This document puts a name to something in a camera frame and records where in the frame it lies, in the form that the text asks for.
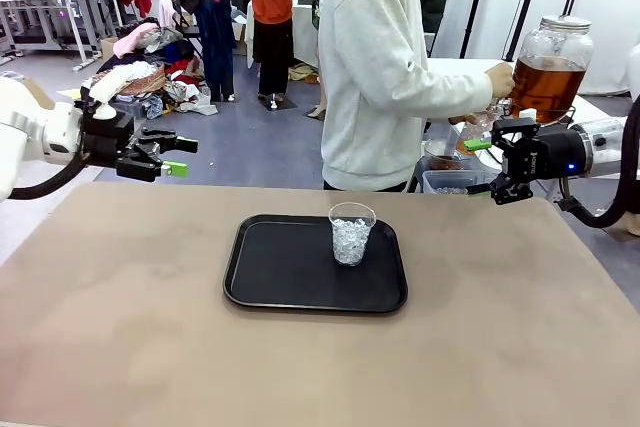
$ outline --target jar lid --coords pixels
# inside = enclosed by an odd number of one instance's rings
[[[551,30],[586,34],[591,28],[591,21],[569,15],[545,15],[540,26]]]

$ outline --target cup rim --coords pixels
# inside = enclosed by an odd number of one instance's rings
[[[373,223],[371,224],[371,227],[370,227],[370,228],[372,228],[372,227],[376,224],[376,222],[378,221],[378,216],[376,215],[376,212],[375,212],[371,207],[369,207],[368,205],[361,204],[360,202],[341,202],[341,203],[336,204],[336,205],[334,205],[333,207],[331,207],[331,209],[329,209],[329,215],[328,215],[328,217],[329,217],[329,221],[331,222],[331,224],[332,224],[332,225],[335,225],[336,227],[338,227],[338,226],[335,224],[335,222],[334,222],[334,220],[333,220],[333,218],[332,218],[332,217],[333,217],[333,216],[332,216],[332,212],[333,212],[336,208],[338,208],[338,207],[342,207],[342,206],[345,206],[345,205],[353,205],[353,206],[357,206],[357,207],[362,207],[362,208],[364,208],[365,210],[369,211],[369,212],[372,214],[372,215],[371,215],[371,219],[373,219]],[[340,228],[340,229],[347,229],[347,230],[354,230],[354,228],[353,228],[353,227],[343,227],[343,226],[340,226],[339,228]]]

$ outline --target glass jar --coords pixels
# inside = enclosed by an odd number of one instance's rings
[[[568,16],[546,16],[524,39],[515,69],[512,113],[536,109],[537,121],[562,119],[573,104],[593,56],[591,22]]]

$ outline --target gray sweatshirt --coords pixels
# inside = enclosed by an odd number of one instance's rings
[[[342,190],[409,180],[425,119],[484,110],[486,74],[429,72],[420,0],[324,0],[320,67],[328,98],[322,175]]]

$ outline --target glass cup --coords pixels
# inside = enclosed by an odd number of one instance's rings
[[[333,256],[340,265],[350,267],[362,262],[376,213],[366,205],[345,202],[329,211],[333,228]]]

